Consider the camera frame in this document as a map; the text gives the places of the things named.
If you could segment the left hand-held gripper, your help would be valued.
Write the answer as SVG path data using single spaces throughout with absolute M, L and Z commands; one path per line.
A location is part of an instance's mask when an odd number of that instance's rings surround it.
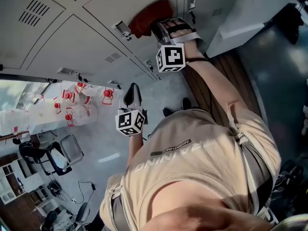
M 119 100 L 115 116 L 116 130 L 125 136 L 141 134 L 148 124 L 147 111 L 141 105 L 141 93 L 136 83 L 131 83 L 124 97 Z

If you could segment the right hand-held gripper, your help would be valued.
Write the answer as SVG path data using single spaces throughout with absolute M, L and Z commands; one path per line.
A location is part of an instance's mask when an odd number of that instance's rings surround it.
M 174 38 L 171 37 L 171 33 L 184 29 L 190 29 L 192 32 Z M 151 30 L 157 39 L 159 48 L 156 62 L 160 73 L 178 72 L 186 66 L 185 42 L 195 40 L 197 47 L 204 43 L 196 30 L 180 17 L 155 21 L 151 24 Z

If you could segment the person's right hand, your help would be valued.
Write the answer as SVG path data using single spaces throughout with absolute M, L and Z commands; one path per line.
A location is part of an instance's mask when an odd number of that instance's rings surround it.
M 167 29 L 167 32 L 171 38 L 177 38 L 193 32 L 184 22 L 179 20 L 166 21 L 165 28 Z

